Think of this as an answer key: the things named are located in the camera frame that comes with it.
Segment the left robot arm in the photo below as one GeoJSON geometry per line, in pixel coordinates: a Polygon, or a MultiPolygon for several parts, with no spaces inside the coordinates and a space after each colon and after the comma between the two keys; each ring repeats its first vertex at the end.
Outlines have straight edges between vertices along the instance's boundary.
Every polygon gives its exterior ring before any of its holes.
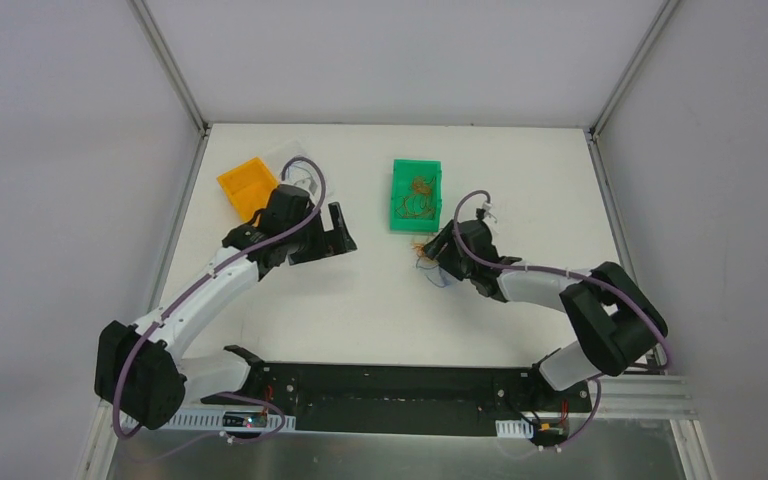
{"type": "Polygon", "coordinates": [[[231,229],[205,267],[170,303],[100,333],[94,392],[138,426],[156,430],[182,405],[220,392],[257,402],[265,378],[235,347],[197,358],[187,350],[243,292],[284,263],[303,264],[355,251],[338,202],[280,184],[252,219],[231,229]]]}

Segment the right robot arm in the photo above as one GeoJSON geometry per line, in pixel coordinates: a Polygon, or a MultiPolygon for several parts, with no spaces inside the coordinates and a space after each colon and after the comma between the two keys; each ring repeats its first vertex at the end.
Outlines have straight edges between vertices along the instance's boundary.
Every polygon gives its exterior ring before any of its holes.
{"type": "Polygon", "coordinates": [[[527,384],[529,400],[540,409],[555,408],[580,381],[622,374],[668,335],[660,312],[614,262],[585,270],[530,265],[500,255],[481,220],[449,222],[422,251],[484,297],[539,305],[567,316],[575,341],[540,360],[537,376],[527,384]]]}

